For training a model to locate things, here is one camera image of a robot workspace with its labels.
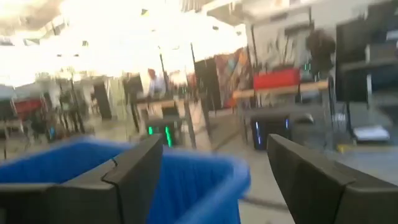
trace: colorful mural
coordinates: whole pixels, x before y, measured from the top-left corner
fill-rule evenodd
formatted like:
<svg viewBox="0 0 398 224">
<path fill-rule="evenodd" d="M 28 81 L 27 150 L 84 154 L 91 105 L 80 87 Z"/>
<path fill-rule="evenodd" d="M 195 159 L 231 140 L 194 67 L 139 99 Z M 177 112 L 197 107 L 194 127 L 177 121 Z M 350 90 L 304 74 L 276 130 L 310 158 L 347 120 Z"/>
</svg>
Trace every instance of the colorful mural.
<svg viewBox="0 0 398 224">
<path fill-rule="evenodd" d="M 233 107 L 233 91 L 246 88 L 249 84 L 250 64 L 246 49 L 240 48 L 232 54 L 216 55 L 215 61 L 221 105 L 224 108 Z"/>
</svg>

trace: green light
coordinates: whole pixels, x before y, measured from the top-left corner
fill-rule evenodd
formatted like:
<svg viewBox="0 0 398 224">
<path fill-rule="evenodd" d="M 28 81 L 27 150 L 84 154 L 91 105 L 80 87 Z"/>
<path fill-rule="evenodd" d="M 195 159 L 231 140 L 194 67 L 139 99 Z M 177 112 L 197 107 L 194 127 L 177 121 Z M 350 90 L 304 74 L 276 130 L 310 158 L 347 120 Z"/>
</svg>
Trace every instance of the green light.
<svg viewBox="0 0 398 224">
<path fill-rule="evenodd" d="M 167 138 L 167 144 L 171 147 L 172 146 L 172 138 L 170 135 L 169 127 L 166 127 L 166 138 Z"/>
</svg>

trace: blue bin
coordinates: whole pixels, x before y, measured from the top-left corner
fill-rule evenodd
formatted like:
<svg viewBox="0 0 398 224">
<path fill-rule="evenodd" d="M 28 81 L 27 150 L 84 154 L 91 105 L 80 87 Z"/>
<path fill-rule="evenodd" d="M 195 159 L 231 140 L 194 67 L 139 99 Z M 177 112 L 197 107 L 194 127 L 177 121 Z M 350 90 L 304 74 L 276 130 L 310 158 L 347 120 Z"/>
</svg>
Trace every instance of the blue bin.
<svg viewBox="0 0 398 224">
<path fill-rule="evenodd" d="M 2 164 L 0 184 L 61 184 L 131 147 L 79 139 Z M 243 161 L 165 149 L 147 223 L 240 223 L 238 199 L 250 182 L 249 167 Z"/>
</svg>

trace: blue light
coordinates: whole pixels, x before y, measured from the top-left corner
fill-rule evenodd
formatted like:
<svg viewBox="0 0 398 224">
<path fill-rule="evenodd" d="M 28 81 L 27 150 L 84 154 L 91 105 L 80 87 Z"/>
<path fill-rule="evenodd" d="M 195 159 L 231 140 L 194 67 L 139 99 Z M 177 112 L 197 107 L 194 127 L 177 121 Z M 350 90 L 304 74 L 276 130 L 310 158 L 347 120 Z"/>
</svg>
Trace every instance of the blue light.
<svg viewBox="0 0 398 224">
<path fill-rule="evenodd" d="M 257 130 L 257 138 L 259 140 L 259 145 L 261 145 L 260 128 L 258 122 L 256 122 L 256 130 Z"/>
</svg>

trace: white shirt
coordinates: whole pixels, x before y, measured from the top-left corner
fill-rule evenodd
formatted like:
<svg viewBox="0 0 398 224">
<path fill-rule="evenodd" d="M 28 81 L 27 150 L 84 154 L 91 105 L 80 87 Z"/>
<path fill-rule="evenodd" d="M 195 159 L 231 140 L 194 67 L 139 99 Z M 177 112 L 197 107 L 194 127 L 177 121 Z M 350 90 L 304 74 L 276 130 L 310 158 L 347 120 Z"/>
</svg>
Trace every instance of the white shirt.
<svg viewBox="0 0 398 224">
<path fill-rule="evenodd" d="M 166 92 L 166 83 L 163 78 L 156 77 L 155 80 L 151 80 L 149 84 L 149 94 L 153 95 L 155 90 L 159 90 L 161 93 Z"/>
</svg>

